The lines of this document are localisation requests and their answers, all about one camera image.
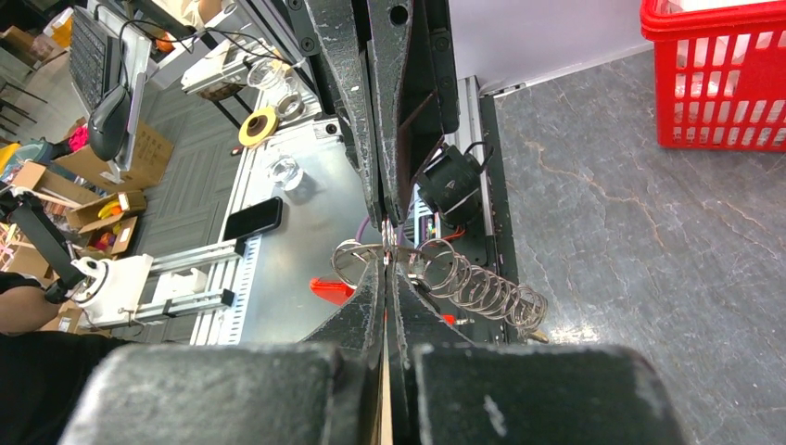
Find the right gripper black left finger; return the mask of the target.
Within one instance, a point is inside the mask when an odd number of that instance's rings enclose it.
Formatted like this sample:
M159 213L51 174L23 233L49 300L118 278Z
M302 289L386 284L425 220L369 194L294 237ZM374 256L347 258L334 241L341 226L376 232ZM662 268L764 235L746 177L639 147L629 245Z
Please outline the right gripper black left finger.
M377 444L384 270L307 340L128 345L82 392L65 444Z

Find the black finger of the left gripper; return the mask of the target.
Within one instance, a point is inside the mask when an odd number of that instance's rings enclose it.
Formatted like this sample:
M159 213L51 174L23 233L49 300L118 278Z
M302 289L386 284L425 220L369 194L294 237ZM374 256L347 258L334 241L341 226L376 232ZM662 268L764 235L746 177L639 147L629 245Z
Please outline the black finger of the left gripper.
M347 115L370 223L379 226L383 211L374 118L367 95L366 58L361 51L353 5L350 1L308 1L306 8Z
M374 129L383 216L408 215L417 177L455 130L455 60L446 1L371 1Z

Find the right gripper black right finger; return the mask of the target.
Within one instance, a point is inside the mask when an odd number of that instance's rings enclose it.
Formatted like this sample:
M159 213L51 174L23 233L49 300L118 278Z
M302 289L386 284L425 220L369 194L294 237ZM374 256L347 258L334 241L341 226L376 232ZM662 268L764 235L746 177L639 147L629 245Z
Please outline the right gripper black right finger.
M474 344L387 270L397 444L681 444L665 386L620 345Z

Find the metal keyring holder red handle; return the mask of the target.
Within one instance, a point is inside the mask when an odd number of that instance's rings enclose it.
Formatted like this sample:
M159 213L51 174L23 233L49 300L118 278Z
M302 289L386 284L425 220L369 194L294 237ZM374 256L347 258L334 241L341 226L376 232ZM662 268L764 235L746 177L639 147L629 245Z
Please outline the metal keyring holder red handle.
M541 329L548 300L530 286L471 263L448 238L432 238L413 247L345 240L331 254L333 275L312 278L311 293L342 306L358 288L365 267L377 260L399 266L411 284L424 291L427 301L445 300L461 311L510 326L524 340L550 342Z

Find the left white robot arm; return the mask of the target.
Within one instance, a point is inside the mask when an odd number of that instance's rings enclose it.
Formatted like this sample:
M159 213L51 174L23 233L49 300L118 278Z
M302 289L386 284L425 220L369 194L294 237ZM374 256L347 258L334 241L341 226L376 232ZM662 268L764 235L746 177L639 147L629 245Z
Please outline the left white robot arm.
M374 227L401 226L412 193L447 224L478 213L487 165L446 143L460 126L445 1L308 1L322 98L342 128Z

